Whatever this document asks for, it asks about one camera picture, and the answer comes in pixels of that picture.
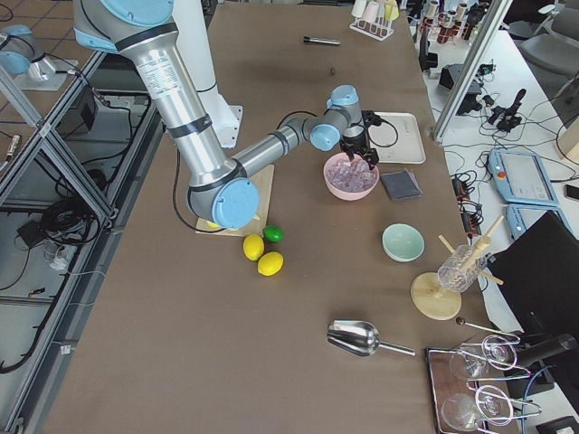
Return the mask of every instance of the glass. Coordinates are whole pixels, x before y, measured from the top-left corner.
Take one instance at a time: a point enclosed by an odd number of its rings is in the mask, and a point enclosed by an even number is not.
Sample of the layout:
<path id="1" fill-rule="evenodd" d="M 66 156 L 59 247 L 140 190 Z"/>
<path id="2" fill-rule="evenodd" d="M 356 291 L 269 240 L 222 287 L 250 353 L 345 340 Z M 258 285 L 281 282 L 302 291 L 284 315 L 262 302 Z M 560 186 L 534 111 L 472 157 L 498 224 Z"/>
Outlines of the glass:
<path id="1" fill-rule="evenodd" d="M 513 403 L 521 409 L 525 405 L 531 405 L 535 410 L 515 414 Z M 502 427 L 514 419 L 523 419 L 540 413 L 540 406 L 529 401 L 511 399 L 497 386 L 491 385 L 480 386 L 476 389 L 474 397 L 466 393 L 455 393 L 444 401 L 441 409 L 442 419 L 451 428 L 461 432 L 477 430 L 488 434 L 495 434 L 495 431 L 487 429 L 484 422 Z"/>
<path id="2" fill-rule="evenodd" d="M 480 343 L 461 344 L 451 357 L 451 372 L 457 378 L 466 380 L 467 387 L 472 390 L 474 387 L 470 382 L 475 380 L 504 382 L 528 378 L 530 371 L 517 366 L 515 343 L 500 335 L 488 335 Z M 488 376 L 489 367 L 503 372 L 517 370 L 521 373 Z"/>
<path id="3" fill-rule="evenodd" d="M 438 281 L 445 289 L 464 292 L 487 267 L 486 258 L 470 260 L 472 246 L 459 246 L 438 270 Z"/>

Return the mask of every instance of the gray napkin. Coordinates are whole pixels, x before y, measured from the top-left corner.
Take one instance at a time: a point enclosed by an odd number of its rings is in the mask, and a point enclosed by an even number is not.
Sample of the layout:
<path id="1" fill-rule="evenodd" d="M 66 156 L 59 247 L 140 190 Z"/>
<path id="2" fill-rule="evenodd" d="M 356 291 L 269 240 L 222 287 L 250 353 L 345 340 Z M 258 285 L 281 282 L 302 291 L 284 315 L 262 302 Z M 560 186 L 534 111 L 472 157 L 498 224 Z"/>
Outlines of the gray napkin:
<path id="1" fill-rule="evenodd" d="M 403 201 L 422 196 L 422 190 L 416 182 L 416 177 L 406 169 L 393 174 L 384 174 L 380 176 L 380 180 L 393 201 Z"/>

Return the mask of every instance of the wine glass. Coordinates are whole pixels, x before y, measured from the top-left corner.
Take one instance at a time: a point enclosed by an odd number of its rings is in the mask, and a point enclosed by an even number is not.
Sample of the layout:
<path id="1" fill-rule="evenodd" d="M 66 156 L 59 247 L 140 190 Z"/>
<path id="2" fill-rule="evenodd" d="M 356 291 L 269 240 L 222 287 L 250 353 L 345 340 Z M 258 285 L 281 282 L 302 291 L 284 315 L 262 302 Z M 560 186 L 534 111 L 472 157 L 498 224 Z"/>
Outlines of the wine glass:
<path id="1" fill-rule="evenodd" d="M 462 380 L 503 381 L 511 378 L 502 376 L 487 378 L 490 366 L 500 371 L 518 368 L 515 347 L 503 336 L 488 335 L 480 344 L 462 344 L 456 349 L 450 361 L 451 372 Z"/>
<path id="2" fill-rule="evenodd" d="M 511 399 L 498 387 L 480 386 L 475 396 L 455 393 L 442 404 L 442 419 L 458 431 L 481 431 L 494 434 L 485 428 L 484 422 L 504 426 L 514 418 Z"/>

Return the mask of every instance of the metal frame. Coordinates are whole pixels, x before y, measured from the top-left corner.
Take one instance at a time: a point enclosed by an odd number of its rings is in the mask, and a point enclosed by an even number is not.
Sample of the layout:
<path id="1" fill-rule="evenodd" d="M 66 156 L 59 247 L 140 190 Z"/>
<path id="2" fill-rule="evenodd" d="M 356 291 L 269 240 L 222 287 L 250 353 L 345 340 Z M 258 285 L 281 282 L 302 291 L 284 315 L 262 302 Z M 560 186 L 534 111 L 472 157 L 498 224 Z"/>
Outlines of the metal frame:
<path id="1" fill-rule="evenodd" d="M 111 184 L 108 197 L 95 185 L 79 159 L 56 132 L 55 127 L 85 86 L 84 77 L 89 77 L 104 59 L 105 53 L 95 52 L 83 68 L 83 77 L 77 77 L 59 97 L 49 113 L 41 115 L 26 95 L 19 90 L 11 76 L 0 66 L 0 90 L 14 106 L 23 120 L 33 128 L 32 134 L 20 154 L 0 176 L 0 206 L 3 204 L 17 210 L 39 209 L 39 203 L 24 201 L 6 202 L 9 194 L 23 181 L 28 166 L 42 151 L 71 188 L 97 214 L 101 227 L 113 223 L 112 230 L 103 230 L 90 244 L 79 248 L 75 254 L 72 272 L 84 270 L 106 270 L 122 235 L 122 227 L 127 222 L 130 210 L 136 201 L 145 173 L 157 150 L 163 128 L 155 105 L 152 103 L 141 128 L 135 132 L 133 146 L 119 169 L 117 178 Z M 6 419 L 0 426 L 1 433 L 35 433 L 42 430 L 42 424 L 52 406 L 52 402 L 62 382 L 70 362 L 70 356 L 61 354 L 60 346 L 54 340 L 74 343 L 81 337 L 88 319 L 91 304 L 97 296 L 102 276 L 88 274 L 65 275 L 59 288 L 60 297 L 41 333 L 32 357 L 19 370 L 23 370 L 17 393 L 10 400 Z M 27 306 L 49 306 L 52 300 L 22 300 L 21 297 L 0 297 L 0 304 Z"/>
<path id="2" fill-rule="evenodd" d="M 489 11 L 485 16 L 484 25 L 480 29 L 474 44 L 470 47 L 469 54 L 467 55 L 460 76 L 454 86 L 451 89 L 451 95 L 446 102 L 442 113 L 432 130 L 432 138 L 437 143 L 442 143 L 446 130 L 448 129 L 452 119 L 456 115 L 456 112 L 461 104 L 467 90 L 472 83 L 472 79 L 479 68 L 482 57 L 485 55 L 488 47 L 492 43 L 492 40 L 500 27 L 507 11 L 513 3 L 513 0 L 500 0 L 497 2 L 492 2 L 490 4 Z"/>

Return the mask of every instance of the black cable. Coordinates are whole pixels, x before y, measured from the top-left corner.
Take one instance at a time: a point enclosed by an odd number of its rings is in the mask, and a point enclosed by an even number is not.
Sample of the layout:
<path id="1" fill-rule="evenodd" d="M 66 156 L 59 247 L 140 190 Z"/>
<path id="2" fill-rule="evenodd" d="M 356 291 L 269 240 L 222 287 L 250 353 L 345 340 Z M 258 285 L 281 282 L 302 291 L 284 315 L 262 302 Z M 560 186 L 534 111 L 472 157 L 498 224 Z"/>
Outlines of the black cable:
<path id="1" fill-rule="evenodd" d="M 117 175 L 117 173 L 119 172 L 120 167 L 122 166 L 122 162 L 123 159 L 125 158 L 126 154 L 128 153 L 130 147 L 133 145 L 134 141 L 135 141 L 135 136 L 137 134 L 137 131 L 141 128 L 141 126 L 143 125 L 143 122 L 145 121 L 145 117 L 149 111 L 151 107 L 151 98 L 147 95 L 147 108 L 145 109 L 145 112 L 143 113 L 143 115 L 141 116 L 140 120 L 137 123 L 137 126 L 135 127 L 135 131 L 132 130 L 133 128 L 133 124 L 132 124 L 132 120 L 131 120 L 131 111 L 130 108 L 126 108 L 126 107 L 116 107 L 116 106 L 112 106 L 112 109 L 125 109 L 128 110 L 128 127 L 130 128 L 129 131 L 129 138 L 128 138 L 128 142 L 127 145 L 121 149 L 120 151 L 116 152 L 115 154 L 112 154 L 110 156 L 99 156 L 96 158 L 92 158 L 90 160 L 86 160 L 83 161 L 81 164 L 82 165 L 87 165 L 90 163 L 94 163 L 95 161 L 106 161 L 106 160 L 110 160 L 112 158 L 116 158 L 117 156 L 122 156 L 121 160 L 119 161 L 119 164 L 117 165 L 117 167 L 115 168 L 115 171 L 113 172 L 113 175 L 110 177 L 110 179 L 107 181 L 107 184 L 111 184 L 114 179 L 115 176 Z"/>
<path id="2" fill-rule="evenodd" d="M 383 123 L 383 124 L 386 124 L 386 125 L 390 126 L 390 127 L 394 130 L 394 135 L 395 135 L 395 137 L 394 137 L 394 142 L 392 142 L 392 143 L 390 143 L 390 144 L 388 144 L 388 145 L 379 145 L 379 144 L 377 144 L 377 143 L 372 139 L 372 137 L 370 136 L 370 127 L 364 126 L 364 130 L 365 130 L 366 137 L 368 138 L 368 141 L 369 141 L 372 145 L 374 145 L 374 146 L 376 146 L 376 147 L 381 147 L 381 148 L 392 147 L 392 146 L 394 146 L 396 143 L 398 143 L 398 129 L 396 129 L 396 127 L 392 124 L 392 122 L 390 122 L 390 121 L 382 118 L 381 116 L 380 116 L 379 118 L 382 120 L 382 123 Z"/>
<path id="3" fill-rule="evenodd" d="M 83 120 L 79 125 L 77 125 L 75 128 L 73 128 L 71 131 L 69 131 L 68 133 L 66 133 L 65 136 L 62 136 L 62 140 L 66 140 L 67 138 L 69 138 L 70 136 L 72 136 L 74 133 L 76 133 L 81 127 L 85 126 L 86 122 Z"/>
<path id="4" fill-rule="evenodd" d="M 52 303 L 49 305 L 48 309 L 46 310 L 46 313 L 44 314 L 43 320 L 41 321 L 41 323 L 39 325 L 36 325 L 33 327 L 33 329 L 36 330 L 36 333 L 34 333 L 34 338 L 32 343 L 30 344 L 30 347 L 28 347 L 28 350 L 26 351 L 26 353 L 20 354 L 21 359 L 16 362 L 13 363 L 9 366 L 4 366 L 5 361 L 2 360 L 0 362 L 0 374 L 4 374 L 4 373 L 12 373 L 14 371 L 16 371 L 18 368 L 22 367 L 27 361 L 28 359 L 30 359 L 34 353 L 34 351 L 36 350 L 36 347 L 38 346 L 38 343 L 40 342 L 40 338 L 41 335 L 44 331 L 44 328 L 46 327 L 46 324 L 48 323 L 48 320 L 52 317 L 52 313 L 54 312 L 54 309 L 56 308 L 56 305 L 62 295 L 62 292 L 64 291 L 64 289 L 66 288 L 66 280 L 68 280 L 69 276 L 65 276 L 65 280 L 62 283 L 61 287 L 59 288 L 58 292 L 56 293 L 56 296 L 54 296 L 54 298 L 52 299 Z"/>
<path id="5" fill-rule="evenodd" d="M 8 14 L 0 15 L 0 23 L 5 23 L 6 21 L 10 21 L 14 18 L 14 11 L 9 6 L 6 6 L 4 3 L 0 3 L 0 7 L 3 7 L 6 11 L 8 11 Z"/>
<path id="6" fill-rule="evenodd" d="M 24 265 L 22 266 L 22 270 L 20 271 L 20 274 L 18 275 L 18 277 L 10 285 L 6 285 L 5 287 L 1 287 L 0 291 L 5 291 L 7 289 L 10 289 L 11 287 L 13 287 L 15 284 L 17 284 L 20 281 L 20 279 L 24 275 L 24 272 L 26 271 L 26 267 L 28 266 L 28 260 L 30 259 L 30 250 L 31 249 L 28 249 L 26 251 L 26 260 L 24 261 Z"/>
<path id="7" fill-rule="evenodd" d="M 176 148 L 176 152 L 177 152 L 177 159 L 176 159 L 176 168 L 175 168 L 175 181 L 173 182 L 173 211 L 175 211 L 175 215 L 177 216 L 177 219 L 179 219 L 179 221 L 181 223 L 183 223 L 187 228 L 193 230 L 193 231 L 198 231 L 201 233 L 217 233 L 217 232 L 221 232 L 221 231 L 225 231 L 225 228 L 221 228 L 221 229 L 217 229 L 215 231 L 205 231 L 203 229 L 198 229 L 195 226 L 193 226 L 192 224 L 189 224 L 181 215 L 181 213 L 179 212 L 179 209 L 177 208 L 177 185 L 179 184 L 179 171 L 180 171 L 180 167 L 181 167 L 181 153 L 179 152 L 179 149 Z"/>
<path id="8" fill-rule="evenodd" d="M 489 280 L 485 278 L 485 287 L 480 289 L 480 292 L 485 292 L 489 287 Z"/>
<path id="9" fill-rule="evenodd" d="M 92 223 L 97 223 L 97 229 L 89 237 Z M 84 232 L 79 240 L 71 239 L 71 235 L 79 235 L 79 226 L 83 223 Z M 44 212 L 38 225 L 45 238 L 61 245 L 82 246 L 88 244 L 100 235 L 101 225 L 96 213 L 80 198 L 73 197 L 53 203 Z"/>
<path id="10" fill-rule="evenodd" d="M 317 118 L 317 117 L 318 117 L 318 115 L 317 115 L 316 113 L 312 113 L 311 111 L 307 111 L 307 110 L 291 111 L 290 113 L 288 113 L 286 116 L 284 116 L 284 117 L 281 119 L 280 123 L 278 124 L 278 126 L 275 127 L 275 129 L 279 129 L 279 128 L 281 127 L 281 124 L 283 124 L 283 122 L 284 122 L 287 118 L 289 118 L 289 117 L 292 116 L 292 115 L 297 115 L 297 114 L 299 114 L 299 113 L 306 114 L 306 115 L 310 115 L 310 116 L 313 116 L 314 118 Z"/>
<path id="11" fill-rule="evenodd" d="M 44 167 L 44 165 L 40 161 L 38 161 L 38 159 L 35 158 L 34 162 L 42 169 L 42 171 L 46 174 L 46 176 L 48 176 L 54 181 L 56 185 L 64 188 L 65 190 L 68 191 L 68 193 L 74 193 L 74 191 L 68 185 L 62 184 L 60 179 L 56 178 L 53 174 L 51 174 L 50 171 L 46 167 Z"/>
<path id="12" fill-rule="evenodd" d="M 63 61 L 64 63 L 66 63 L 67 65 L 71 66 L 75 71 L 76 71 L 76 75 L 82 77 L 86 83 L 89 85 L 90 87 L 90 82 L 89 82 L 89 78 L 86 76 L 86 74 L 84 72 L 82 72 L 82 70 L 76 66 L 73 65 L 72 63 L 70 63 L 69 61 L 67 61 L 66 59 L 63 59 L 60 56 L 57 56 L 56 54 L 52 53 L 52 52 L 47 52 L 46 54 L 48 54 L 49 56 L 53 57 L 54 59 L 58 59 L 59 61 Z"/>
<path id="13" fill-rule="evenodd" d="M 30 49 L 32 56 L 34 56 L 34 47 L 28 41 L 26 41 L 24 38 L 21 38 L 20 36 L 16 36 L 15 34 L 9 34 L 8 39 L 9 40 L 10 39 L 17 39 L 18 41 L 24 42 L 26 45 L 28 45 L 28 48 Z"/>

